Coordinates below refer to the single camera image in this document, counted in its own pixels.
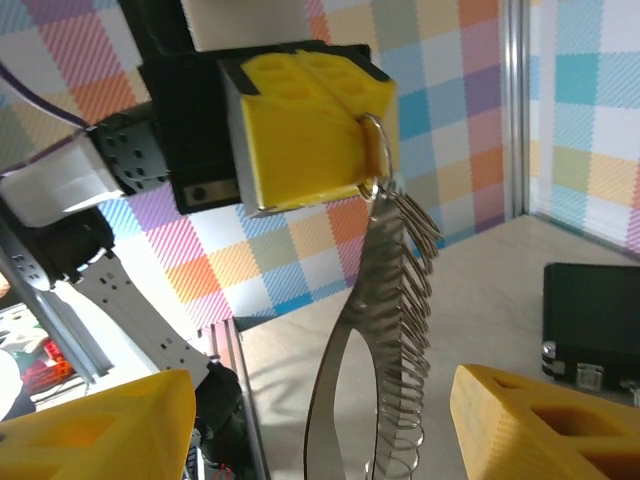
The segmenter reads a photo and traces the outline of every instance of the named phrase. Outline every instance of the key ring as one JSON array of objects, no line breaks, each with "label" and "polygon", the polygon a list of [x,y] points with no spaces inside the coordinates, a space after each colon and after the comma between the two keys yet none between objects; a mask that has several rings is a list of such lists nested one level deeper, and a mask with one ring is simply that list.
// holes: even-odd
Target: key ring
[{"label": "key ring", "polygon": [[365,120],[371,121],[373,126],[376,128],[376,130],[378,130],[378,133],[380,134],[382,151],[387,162],[387,168],[389,169],[389,175],[383,179],[384,185],[382,185],[380,177],[376,177],[373,179],[373,185],[371,186],[371,188],[367,187],[365,183],[358,184],[358,192],[360,193],[360,196],[364,199],[365,202],[371,203],[378,197],[381,188],[384,192],[388,192],[393,186],[393,162],[391,159],[391,142],[389,141],[387,132],[384,131],[382,120],[377,115],[369,112],[363,113],[357,119],[358,123],[360,124],[364,123]]}]

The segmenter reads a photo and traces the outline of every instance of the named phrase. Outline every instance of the plaid wallpaper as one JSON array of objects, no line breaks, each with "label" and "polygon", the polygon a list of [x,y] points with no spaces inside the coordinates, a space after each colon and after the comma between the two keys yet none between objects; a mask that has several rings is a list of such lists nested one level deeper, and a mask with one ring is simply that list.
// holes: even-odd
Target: plaid wallpaper
[{"label": "plaid wallpaper", "polygon": [[640,253],[640,3],[534,1],[531,209]]},{"label": "plaid wallpaper", "polygon": [[[499,0],[307,0],[313,35],[366,42],[399,84],[402,174],[443,245],[504,220]],[[148,98],[115,0],[2,0],[0,58],[89,122]],[[0,96],[0,166],[69,129]],[[101,207],[119,256],[165,316],[196,328],[281,315],[351,285],[357,199],[262,220],[241,206],[178,215],[168,187]]]}]

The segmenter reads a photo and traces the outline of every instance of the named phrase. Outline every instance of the yellow 3d-printed block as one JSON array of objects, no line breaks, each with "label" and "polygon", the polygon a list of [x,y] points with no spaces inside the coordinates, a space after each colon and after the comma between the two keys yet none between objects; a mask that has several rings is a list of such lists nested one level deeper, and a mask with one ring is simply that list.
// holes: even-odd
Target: yellow 3d-printed block
[{"label": "yellow 3d-printed block", "polygon": [[640,479],[640,409],[462,365],[451,414],[470,480]]},{"label": "yellow 3d-printed block", "polygon": [[358,116],[387,120],[396,151],[395,83],[362,60],[298,51],[220,63],[248,214],[353,196],[358,184],[386,173],[376,156],[380,138]]},{"label": "yellow 3d-printed block", "polygon": [[0,479],[177,480],[194,418],[189,373],[158,373],[0,423]]}]

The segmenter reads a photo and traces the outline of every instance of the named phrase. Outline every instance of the purple cable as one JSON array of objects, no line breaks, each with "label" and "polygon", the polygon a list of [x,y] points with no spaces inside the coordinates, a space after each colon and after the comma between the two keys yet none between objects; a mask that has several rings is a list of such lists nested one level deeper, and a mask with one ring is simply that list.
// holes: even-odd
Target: purple cable
[{"label": "purple cable", "polygon": [[7,68],[7,66],[0,60],[0,78],[2,78],[9,87],[20,95],[26,102],[33,105],[38,110],[42,110],[44,113],[48,113],[52,117],[55,117],[64,122],[70,123],[74,127],[85,129],[89,127],[89,124],[80,117],[73,113],[67,112],[60,107],[48,102],[44,98],[37,95],[35,92],[29,90],[25,84],[18,80],[13,73]]}]

